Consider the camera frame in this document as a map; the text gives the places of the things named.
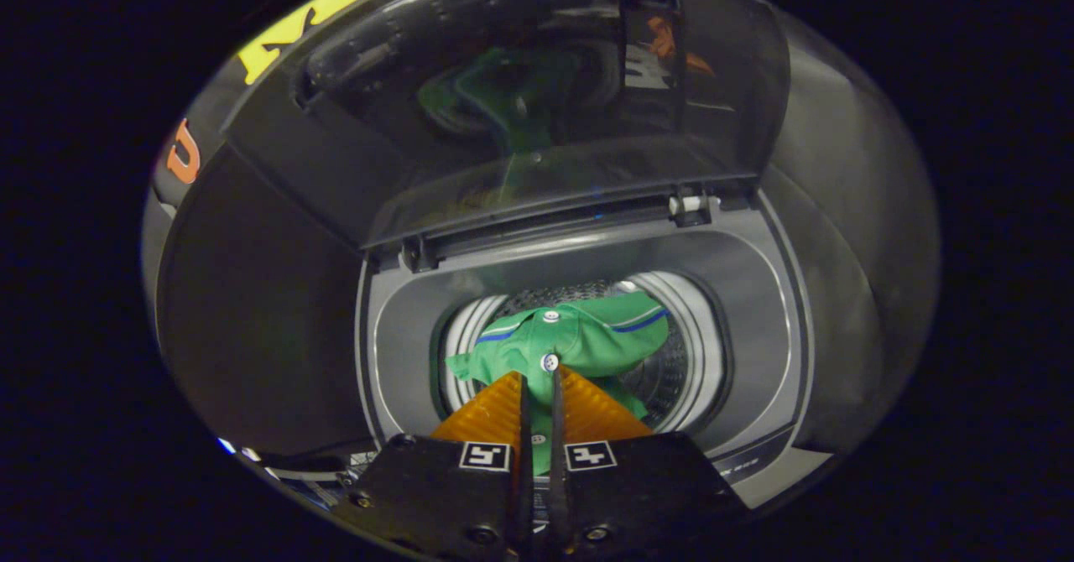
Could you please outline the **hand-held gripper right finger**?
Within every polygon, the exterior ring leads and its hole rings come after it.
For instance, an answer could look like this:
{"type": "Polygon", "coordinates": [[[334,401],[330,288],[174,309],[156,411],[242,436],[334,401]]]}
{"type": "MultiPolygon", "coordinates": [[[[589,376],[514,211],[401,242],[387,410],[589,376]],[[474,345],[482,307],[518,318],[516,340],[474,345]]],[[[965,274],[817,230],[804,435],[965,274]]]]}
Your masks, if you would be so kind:
{"type": "Polygon", "coordinates": [[[568,368],[553,380],[550,554],[687,557],[748,522],[688,435],[652,431],[568,368]]]}

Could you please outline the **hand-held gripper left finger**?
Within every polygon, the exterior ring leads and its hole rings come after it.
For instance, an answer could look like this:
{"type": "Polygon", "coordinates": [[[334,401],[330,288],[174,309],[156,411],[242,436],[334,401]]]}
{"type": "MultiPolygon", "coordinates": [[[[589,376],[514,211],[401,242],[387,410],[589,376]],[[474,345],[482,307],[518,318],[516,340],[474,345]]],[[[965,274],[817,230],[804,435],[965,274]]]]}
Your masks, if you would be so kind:
{"type": "Polygon", "coordinates": [[[534,477],[527,380],[511,372],[429,435],[400,433],[344,482],[335,516],[422,561],[529,561],[534,477]]]}

